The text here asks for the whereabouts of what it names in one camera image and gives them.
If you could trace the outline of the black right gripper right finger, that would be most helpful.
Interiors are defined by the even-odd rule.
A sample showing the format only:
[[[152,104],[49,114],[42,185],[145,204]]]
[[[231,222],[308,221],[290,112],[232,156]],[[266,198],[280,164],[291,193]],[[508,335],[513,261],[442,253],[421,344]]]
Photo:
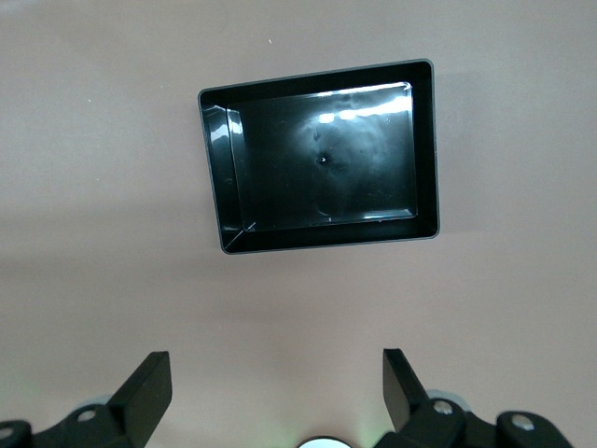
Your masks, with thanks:
[[[447,398],[431,398],[398,348],[384,349],[382,389],[394,429],[378,447],[570,447],[548,419],[509,411],[493,424]]]

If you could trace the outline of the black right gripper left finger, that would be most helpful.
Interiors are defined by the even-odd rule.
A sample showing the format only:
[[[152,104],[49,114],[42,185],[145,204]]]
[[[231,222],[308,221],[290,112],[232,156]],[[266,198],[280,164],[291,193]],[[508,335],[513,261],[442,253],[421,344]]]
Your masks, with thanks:
[[[171,361],[152,352],[105,404],[92,403],[34,433],[25,420],[1,423],[3,447],[145,447],[173,396]]]

